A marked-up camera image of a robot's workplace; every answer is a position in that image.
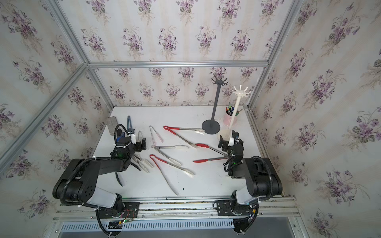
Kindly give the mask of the grey stone block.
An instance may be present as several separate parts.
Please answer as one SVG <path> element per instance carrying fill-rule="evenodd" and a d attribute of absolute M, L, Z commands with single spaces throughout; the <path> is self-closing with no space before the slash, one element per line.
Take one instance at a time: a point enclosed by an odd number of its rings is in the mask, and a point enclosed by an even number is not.
<path fill-rule="evenodd" d="M 115 128 L 117 127 L 118 125 L 118 120 L 115 116 L 112 116 L 112 117 L 109 117 L 107 120 L 106 120 L 106 124 L 107 124 L 107 128 L 109 130 L 109 134 L 111 136 L 114 136 L 115 134 Z"/>

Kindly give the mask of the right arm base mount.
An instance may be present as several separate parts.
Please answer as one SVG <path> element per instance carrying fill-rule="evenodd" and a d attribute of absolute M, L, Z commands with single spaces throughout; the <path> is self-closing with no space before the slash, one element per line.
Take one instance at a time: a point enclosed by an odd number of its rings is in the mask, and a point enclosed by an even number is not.
<path fill-rule="evenodd" d="M 230 200 L 215 200 L 212 207 L 217 211 L 218 216 L 243 216 L 243 218 L 234 218 L 232 221 L 233 230 L 238 234 L 246 233 L 259 213 L 257 199 L 254 203 L 245 205 L 238 204 L 233 198 Z"/>

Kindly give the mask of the steel cream-tipped tongs centre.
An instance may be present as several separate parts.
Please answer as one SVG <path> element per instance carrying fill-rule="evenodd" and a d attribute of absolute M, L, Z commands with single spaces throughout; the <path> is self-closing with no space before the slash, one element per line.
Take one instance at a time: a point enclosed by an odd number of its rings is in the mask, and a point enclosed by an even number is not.
<path fill-rule="evenodd" d="M 178 166 L 183 165 L 182 156 L 189 149 L 186 145 L 152 145 L 151 148 Z"/>

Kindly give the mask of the steel cream-tipped tongs left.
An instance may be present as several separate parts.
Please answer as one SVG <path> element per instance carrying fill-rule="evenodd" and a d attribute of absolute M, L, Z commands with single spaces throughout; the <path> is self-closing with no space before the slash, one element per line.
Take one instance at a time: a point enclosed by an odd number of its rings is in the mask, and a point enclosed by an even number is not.
<path fill-rule="evenodd" d="M 146 173 L 150 173 L 149 167 L 154 167 L 147 159 L 142 159 L 136 154 L 133 155 L 133 159 L 135 162 L 137 162 L 138 166 L 141 169 L 143 169 Z"/>

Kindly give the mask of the dark grey utensil rack stand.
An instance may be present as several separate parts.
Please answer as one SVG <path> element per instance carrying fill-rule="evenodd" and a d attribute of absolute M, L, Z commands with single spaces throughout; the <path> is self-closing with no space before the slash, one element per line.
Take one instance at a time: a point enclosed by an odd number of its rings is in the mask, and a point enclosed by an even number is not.
<path fill-rule="evenodd" d="M 219 122 L 215 120 L 215 114 L 216 114 L 221 87 L 228 83 L 227 80 L 228 78 L 218 79 L 217 77 L 212 79 L 213 84 L 217 85 L 217 89 L 216 89 L 211 119 L 204 121 L 201 126 L 201 128 L 204 130 L 206 134 L 213 135 L 213 134 L 217 134 L 220 131 L 220 124 Z"/>

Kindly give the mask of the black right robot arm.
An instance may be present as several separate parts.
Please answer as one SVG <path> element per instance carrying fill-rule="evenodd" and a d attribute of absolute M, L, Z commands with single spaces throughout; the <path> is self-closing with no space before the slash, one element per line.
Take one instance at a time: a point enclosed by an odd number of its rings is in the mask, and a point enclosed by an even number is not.
<path fill-rule="evenodd" d="M 251 205 L 259 201 L 282 195 L 282 182 L 269 158 L 245 157 L 244 142 L 237 131 L 232 131 L 229 140 L 220 137 L 218 147 L 226 152 L 224 171 L 233 179 L 244 179 L 245 187 L 232 194 L 235 203 Z"/>

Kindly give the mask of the red handled tongs front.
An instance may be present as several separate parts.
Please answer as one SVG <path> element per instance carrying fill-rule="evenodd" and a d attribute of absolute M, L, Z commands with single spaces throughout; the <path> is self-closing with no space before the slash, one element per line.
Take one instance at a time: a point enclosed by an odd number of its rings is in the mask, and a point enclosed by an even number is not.
<path fill-rule="evenodd" d="M 193 178 L 195 176 L 195 173 L 191 170 L 182 166 L 178 166 L 173 162 L 168 162 L 154 154 L 150 154 L 149 158 L 154 162 L 155 166 L 158 168 L 159 172 L 164 178 L 166 184 L 175 196 L 180 195 L 178 189 L 176 188 L 176 183 L 178 182 L 179 175 L 187 175 L 190 178 Z"/>

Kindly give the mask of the blue handled cream tongs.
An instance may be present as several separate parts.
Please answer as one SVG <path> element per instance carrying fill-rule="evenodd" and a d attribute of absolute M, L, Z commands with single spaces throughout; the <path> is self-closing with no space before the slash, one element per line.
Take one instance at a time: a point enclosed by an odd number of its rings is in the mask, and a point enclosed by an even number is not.
<path fill-rule="evenodd" d="M 128 116 L 127 118 L 127 134 L 128 135 L 135 134 L 135 129 L 132 126 L 131 116 Z"/>

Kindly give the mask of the steel cream-tipped tongs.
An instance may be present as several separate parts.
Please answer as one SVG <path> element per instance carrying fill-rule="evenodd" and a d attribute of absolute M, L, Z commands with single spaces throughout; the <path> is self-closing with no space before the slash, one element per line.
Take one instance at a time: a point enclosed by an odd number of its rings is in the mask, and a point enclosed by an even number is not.
<path fill-rule="evenodd" d="M 178 166 L 183 165 L 182 156 L 189 149 L 186 145 L 152 145 L 151 148 Z"/>
<path fill-rule="evenodd" d="M 149 167 L 154 167 L 147 159 L 142 159 L 136 154 L 133 155 L 133 159 L 135 162 L 137 162 L 138 166 L 141 169 L 143 169 L 146 173 L 150 173 Z"/>

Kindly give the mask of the red tipped steel tongs right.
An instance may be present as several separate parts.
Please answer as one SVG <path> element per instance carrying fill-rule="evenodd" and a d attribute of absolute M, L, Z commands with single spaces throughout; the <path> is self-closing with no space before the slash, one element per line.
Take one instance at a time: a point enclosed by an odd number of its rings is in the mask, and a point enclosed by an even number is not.
<path fill-rule="evenodd" d="M 229 158 L 228 154 L 215 149 L 207 144 L 197 143 L 196 146 L 201 149 L 200 157 L 193 160 L 193 163 L 205 163 L 217 160 L 226 160 Z"/>

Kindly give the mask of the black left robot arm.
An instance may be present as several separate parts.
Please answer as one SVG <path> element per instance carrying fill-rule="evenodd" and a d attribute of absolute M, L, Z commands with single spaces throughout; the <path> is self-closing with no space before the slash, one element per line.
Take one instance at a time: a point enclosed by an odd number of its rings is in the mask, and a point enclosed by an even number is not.
<path fill-rule="evenodd" d="M 146 149 L 146 139 L 133 143 L 131 137 L 117 139 L 109 157 L 73 159 L 53 188 L 62 205 L 112 209 L 123 212 L 122 196 L 97 187 L 100 175 L 124 172 L 136 152 Z"/>

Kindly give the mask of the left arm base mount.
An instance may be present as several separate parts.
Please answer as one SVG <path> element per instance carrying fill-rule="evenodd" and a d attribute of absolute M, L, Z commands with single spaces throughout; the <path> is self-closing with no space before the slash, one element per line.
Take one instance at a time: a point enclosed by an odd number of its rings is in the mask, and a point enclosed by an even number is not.
<path fill-rule="evenodd" d="M 101 231 L 108 238 L 115 238 L 122 232 L 123 225 L 137 218 L 139 213 L 139 202 L 123 202 L 122 205 L 115 205 L 113 208 L 98 208 L 95 210 L 97 223 Z M 117 222 L 109 222 L 106 227 L 102 224 L 102 219 L 119 219 Z"/>

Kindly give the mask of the black tipped steel tongs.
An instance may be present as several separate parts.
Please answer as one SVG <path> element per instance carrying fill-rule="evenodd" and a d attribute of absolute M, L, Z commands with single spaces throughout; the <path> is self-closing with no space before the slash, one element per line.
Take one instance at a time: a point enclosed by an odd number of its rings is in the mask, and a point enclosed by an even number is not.
<path fill-rule="evenodd" d="M 125 170 L 115 172 L 116 180 L 121 187 L 125 185 L 124 176 L 127 174 L 127 172 L 131 171 L 131 168 L 135 168 L 141 172 L 141 168 L 134 162 L 130 162 L 128 166 L 124 167 Z"/>

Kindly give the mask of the pink pen cup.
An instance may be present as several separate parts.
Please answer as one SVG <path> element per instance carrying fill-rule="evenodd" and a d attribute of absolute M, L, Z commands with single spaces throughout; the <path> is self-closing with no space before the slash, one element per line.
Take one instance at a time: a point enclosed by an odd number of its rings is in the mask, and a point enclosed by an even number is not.
<path fill-rule="evenodd" d="M 232 114 L 234 112 L 234 109 L 235 107 L 234 106 L 229 106 L 229 107 L 226 107 L 226 112 L 225 112 L 225 116 L 224 116 L 224 119 L 223 119 L 223 123 L 225 126 L 229 126 L 230 125 L 230 122 L 231 122 L 231 119 L 232 119 Z M 244 108 L 242 107 L 241 109 L 238 109 L 238 111 L 236 112 L 236 116 L 235 116 L 235 119 L 234 119 L 234 123 L 236 122 L 236 119 L 238 117 L 238 115 L 244 110 Z"/>

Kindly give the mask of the white utensil rack stand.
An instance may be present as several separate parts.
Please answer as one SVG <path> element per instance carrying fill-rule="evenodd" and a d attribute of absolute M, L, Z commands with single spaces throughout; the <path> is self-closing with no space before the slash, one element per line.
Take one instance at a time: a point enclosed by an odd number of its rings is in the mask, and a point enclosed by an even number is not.
<path fill-rule="evenodd" d="M 243 107 L 243 101 L 249 98 L 251 96 L 251 93 L 252 93 L 252 90 L 249 89 L 248 87 L 244 87 L 242 85 L 233 87 L 232 94 L 236 98 L 235 98 L 234 104 L 232 105 L 235 107 L 234 112 L 232 114 L 232 119 L 229 126 L 225 126 L 223 123 L 223 127 L 219 133 L 219 135 L 222 135 L 224 139 L 229 139 L 229 137 L 231 136 L 233 127 L 235 125 L 234 119 L 236 116 L 236 112 L 238 111 L 238 109 L 241 109 Z"/>

